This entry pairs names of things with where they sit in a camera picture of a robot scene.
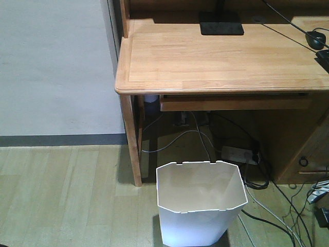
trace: gray baseboard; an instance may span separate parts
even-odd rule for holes
[[[0,136],[0,147],[124,145],[126,134]]]

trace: wastebasket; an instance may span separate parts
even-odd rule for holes
[[[217,161],[156,169],[162,241],[170,247],[216,243],[248,202],[239,168]]]

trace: desk leg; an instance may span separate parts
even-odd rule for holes
[[[134,174],[135,186],[142,186],[140,174],[140,155],[138,148],[138,136],[135,127],[134,106],[131,95],[120,95],[122,116],[124,127],[127,134],[129,154],[132,162],[132,169]]]

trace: electrical outlet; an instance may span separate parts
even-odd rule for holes
[[[252,151],[248,149],[223,146],[222,159],[227,161],[240,162],[240,163],[246,163],[247,159],[249,159],[248,162],[249,164],[257,165],[257,163],[252,160]]]

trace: wooden panel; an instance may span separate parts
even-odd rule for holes
[[[307,109],[311,99],[304,96],[222,96],[160,98],[161,111]]]
[[[121,95],[121,108],[124,120],[125,131],[127,133],[127,140],[129,145],[129,153],[132,163],[134,180],[136,186],[141,186],[140,174],[140,156],[138,150],[138,137],[136,135],[134,109],[131,96]]]
[[[302,183],[305,180],[317,180],[325,176],[325,168],[329,165],[329,110],[324,114],[319,125],[315,127],[300,151],[281,174],[280,180]],[[306,157],[309,164],[299,166],[301,157]]]
[[[275,7],[328,7],[328,0],[275,0],[269,1]],[[140,10],[213,10],[216,0],[131,0],[132,11]],[[261,0],[230,0],[226,1],[229,9],[268,8]]]
[[[274,176],[278,183],[304,182],[310,176],[298,176],[302,170],[294,162],[305,143],[316,131],[319,120],[329,107],[329,94],[312,95],[313,101],[307,110],[254,111],[263,147],[273,165]]]
[[[183,18],[184,22],[186,15],[189,23],[166,23],[172,18]],[[329,90],[328,73],[315,61],[305,35],[290,25],[245,24],[243,36],[202,36],[193,18],[197,20],[197,13],[164,12],[133,20],[133,37],[121,46],[125,55],[120,55],[118,73],[125,77],[117,78],[116,91],[214,94]],[[243,18],[251,16],[245,13]],[[297,16],[293,21],[311,30],[326,26],[329,16]]]
[[[123,37],[128,38],[130,24],[130,0],[120,0],[120,8],[122,17]]]

